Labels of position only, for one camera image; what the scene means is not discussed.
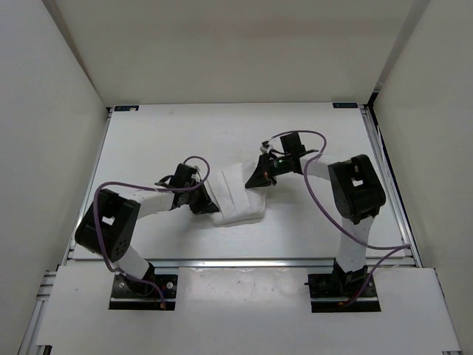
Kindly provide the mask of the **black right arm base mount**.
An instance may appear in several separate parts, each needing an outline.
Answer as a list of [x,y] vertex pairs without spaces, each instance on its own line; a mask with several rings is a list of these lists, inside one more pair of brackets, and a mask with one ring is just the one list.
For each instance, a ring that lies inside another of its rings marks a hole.
[[375,282],[371,279],[355,300],[364,281],[352,285],[337,285],[332,274],[309,274],[305,285],[309,288],[313,313],[367,313],[380,312]]

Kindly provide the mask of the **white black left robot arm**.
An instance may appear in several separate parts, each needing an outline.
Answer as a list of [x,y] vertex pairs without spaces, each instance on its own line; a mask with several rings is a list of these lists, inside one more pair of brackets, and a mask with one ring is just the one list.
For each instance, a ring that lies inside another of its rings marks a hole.
[[103,258],[109,271],[120,273],[139,296],[154,290],[154,266],[131,246],[137,222],[159,212],[188,206],[195,215],[215,214],[217,204],[203,183],[187,182],[172,186],[169,177],[154,187],[136,186],[119,194],[103,184],[75,232],[75,242]]

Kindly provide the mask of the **white fabric skirt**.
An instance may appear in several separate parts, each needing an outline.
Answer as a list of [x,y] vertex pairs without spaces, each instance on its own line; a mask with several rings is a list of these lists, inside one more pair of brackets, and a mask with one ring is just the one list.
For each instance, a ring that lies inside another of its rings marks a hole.
[[211,213],[215,226],[247,223],[265,216],[266,196],[258,189],[246,189],[245,184],[254,173],[256,162],[247,160],[215,169],[205,187],[218,212]]

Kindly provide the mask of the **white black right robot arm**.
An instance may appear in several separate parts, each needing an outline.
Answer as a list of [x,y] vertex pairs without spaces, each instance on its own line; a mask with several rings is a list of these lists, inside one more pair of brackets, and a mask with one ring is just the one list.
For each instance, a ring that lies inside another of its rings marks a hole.
[[333,263],[332,287],[336,293],[347,296],[367,278],[370,229],[386,203],[384,188],[368,156],[337,161],[315,150],[282,157],[269,153],[260,155],[245,188],[274,186],[278,176],[289,172],[302,175],[305,183],[310,177],[330,183],[336,209],[341,215],[341,222],[335,223],[341,232],[341,241]]

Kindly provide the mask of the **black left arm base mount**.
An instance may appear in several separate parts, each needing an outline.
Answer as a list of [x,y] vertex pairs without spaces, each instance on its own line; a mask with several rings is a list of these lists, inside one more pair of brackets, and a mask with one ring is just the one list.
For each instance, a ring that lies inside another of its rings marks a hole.
[[130,288],[132,282],[127,281],[123,275],[116,274],[109,298],[109,309],[173,311],[176,306],[178,275],[155,274],[154,283],[160,288],[165,305],[162,305],[160,294],[154,287],[137,283]]

